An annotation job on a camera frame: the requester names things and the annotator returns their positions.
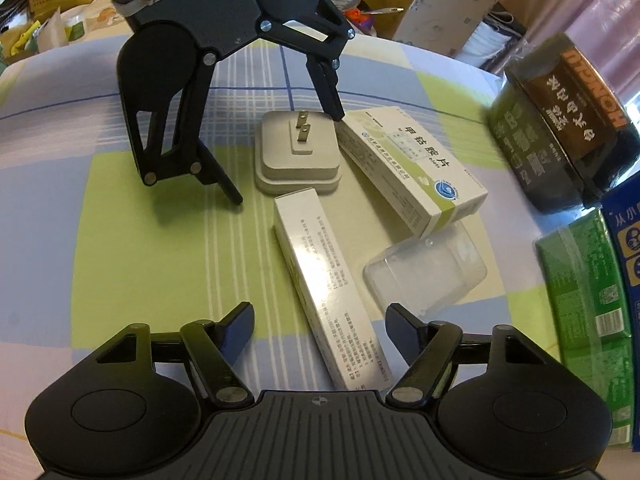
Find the green shrink-wrapped cartons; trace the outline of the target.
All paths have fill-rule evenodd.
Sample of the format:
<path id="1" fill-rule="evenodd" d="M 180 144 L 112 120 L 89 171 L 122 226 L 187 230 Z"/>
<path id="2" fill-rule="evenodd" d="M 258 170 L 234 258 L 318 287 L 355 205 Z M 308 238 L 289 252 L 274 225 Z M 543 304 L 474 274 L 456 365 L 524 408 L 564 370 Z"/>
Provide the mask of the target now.
<path id="1" fill-rule="evenodd" d="M 561 362 L 612 413 L 612 445 L 631 444 L 634 350 L 625 287 L 613 242 L 597 209 L 535 243 Z"/>

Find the pink curtain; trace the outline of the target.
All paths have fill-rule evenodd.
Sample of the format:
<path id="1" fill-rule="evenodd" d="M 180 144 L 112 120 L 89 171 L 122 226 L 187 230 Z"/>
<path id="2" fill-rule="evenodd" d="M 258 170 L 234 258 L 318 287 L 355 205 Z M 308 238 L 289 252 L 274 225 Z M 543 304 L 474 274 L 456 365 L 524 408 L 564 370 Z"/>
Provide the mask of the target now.
<path id="1" fill-rule="evenodd" d="M 488 70 L 564 32 L 625 103 L 639 94 L 639 0 L 498 0 L 526 28 Z"/>

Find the clear plastic tray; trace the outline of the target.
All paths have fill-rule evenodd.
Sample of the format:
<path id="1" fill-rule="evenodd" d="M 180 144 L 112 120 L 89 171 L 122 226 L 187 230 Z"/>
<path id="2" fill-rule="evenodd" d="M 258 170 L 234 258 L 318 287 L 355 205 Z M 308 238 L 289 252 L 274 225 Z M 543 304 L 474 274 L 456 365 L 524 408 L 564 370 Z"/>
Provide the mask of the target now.
<path id="1" fill-rule="evenodd" d="M 487 266 L 462 222 L 429 237 L 410 237 L 364 266 L 363 277 L 378 306 L 401 304 L 418 318 L 432 318 L 479 285 Z"/>

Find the white green tablet box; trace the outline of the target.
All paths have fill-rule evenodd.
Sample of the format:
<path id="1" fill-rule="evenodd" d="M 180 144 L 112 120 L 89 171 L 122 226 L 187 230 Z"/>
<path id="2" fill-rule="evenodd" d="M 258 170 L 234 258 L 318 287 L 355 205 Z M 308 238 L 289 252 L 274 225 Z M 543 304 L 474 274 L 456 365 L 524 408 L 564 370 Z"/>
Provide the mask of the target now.
<path id="1" fill-rule="evenodd" d="M 416 237 L 476 214 L 488 196 L 456 156 L 397 106 L 351 110 L 336 135 Z"/>

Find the blue carton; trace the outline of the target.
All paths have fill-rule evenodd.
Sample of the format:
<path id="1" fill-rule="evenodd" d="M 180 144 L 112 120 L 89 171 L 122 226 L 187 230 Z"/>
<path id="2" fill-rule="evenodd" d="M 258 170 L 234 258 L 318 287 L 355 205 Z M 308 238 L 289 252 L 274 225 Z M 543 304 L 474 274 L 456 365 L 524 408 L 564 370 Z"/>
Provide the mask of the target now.
<path id="1" fill-rule="evenodd" d="M 616 185 L 602 198 L 602 214 L 614 244 L 620 275 L 622 276 L 629 313 L 634 352 L 634 429 L 631 447 L 639 451 L 639 314 L 640 314 L 640 262 L 639 262 L 639 209 L 640 176 L 636 172 Z"/>

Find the checked pastel tablecloth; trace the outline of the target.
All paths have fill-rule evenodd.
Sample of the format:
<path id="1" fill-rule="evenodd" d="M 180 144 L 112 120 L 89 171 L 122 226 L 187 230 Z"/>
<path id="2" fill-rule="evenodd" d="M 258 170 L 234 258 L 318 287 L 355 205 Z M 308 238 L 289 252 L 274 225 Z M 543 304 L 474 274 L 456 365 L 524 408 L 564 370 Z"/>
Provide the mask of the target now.
<path id="1" fill-rule="evenodd" d="M 304 58 L 265 41 L 215 70 L 203 140 L 241 191 L 183 177 L 145 186 L 120 108 L 122 38 L 55 49 L 1 77 L 1 474 L 40 475 L 24 431 L 29 403 L 123 327 L 172 332 L 247 300 L 255 333 L 236 363 L 254 391 L 332 385 L 254 183 L 253 139 L 270 110 L 317 106 Z M 488 189 L 464 222 L 487 276 L 440 312 L 470 333 L 510 323 L 558 350 L 536 239 L 562 223 L 533 209 L 482 122 L 495 76 L 421 49 L 352 40 L 344 107 L 398 106 Z"/>

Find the white power adapter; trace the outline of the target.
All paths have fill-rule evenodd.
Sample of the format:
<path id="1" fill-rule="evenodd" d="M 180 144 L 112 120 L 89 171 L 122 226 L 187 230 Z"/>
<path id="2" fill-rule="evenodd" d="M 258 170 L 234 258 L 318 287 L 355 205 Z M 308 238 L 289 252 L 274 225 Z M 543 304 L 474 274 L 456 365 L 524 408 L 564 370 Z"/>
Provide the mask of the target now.
<path id="1" fill-rule="evenodd" d="M 257 187 L 270 195 L 304 188 L 318 194 L 340 184 L 342 155 L 335 122 L 315 110 L 279 110 L 262 116 L 255 136 Z"/>

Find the long white medicine box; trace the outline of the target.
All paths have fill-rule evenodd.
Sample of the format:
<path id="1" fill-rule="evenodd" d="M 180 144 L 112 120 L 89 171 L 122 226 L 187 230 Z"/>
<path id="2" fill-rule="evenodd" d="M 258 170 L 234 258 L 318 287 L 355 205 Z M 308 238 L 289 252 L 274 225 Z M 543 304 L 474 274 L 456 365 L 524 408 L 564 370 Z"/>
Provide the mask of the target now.
<path id="1" fill-rule="evenodd" d="M 393 374 L 317 192 L 277 197 L 273 227 L 334 386 L 390 388 Z"/>

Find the black food container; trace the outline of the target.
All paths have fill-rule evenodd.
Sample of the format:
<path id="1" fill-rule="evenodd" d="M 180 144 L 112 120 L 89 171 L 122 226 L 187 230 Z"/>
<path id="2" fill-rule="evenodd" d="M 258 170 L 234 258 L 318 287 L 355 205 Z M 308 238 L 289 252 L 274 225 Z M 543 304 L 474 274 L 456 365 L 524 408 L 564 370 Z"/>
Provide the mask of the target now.
<path id="1" fill-rule="evenodd" d="M 562 32 L 510 62 L 486 122 L 543 214 L 592 207 L 639 159 L 623 103 Z"/>

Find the brown cardboard side boxes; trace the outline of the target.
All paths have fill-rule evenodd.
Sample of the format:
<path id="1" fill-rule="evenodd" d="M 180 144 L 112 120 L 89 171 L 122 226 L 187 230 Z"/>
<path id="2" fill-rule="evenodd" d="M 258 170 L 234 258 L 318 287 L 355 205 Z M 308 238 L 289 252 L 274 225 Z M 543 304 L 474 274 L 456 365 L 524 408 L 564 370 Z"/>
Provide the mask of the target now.
<path id="1" fill-rule="evenodd" d="M 359 0 L 346 18 L 362 32 L 453 58 L 497 0 Z"/>

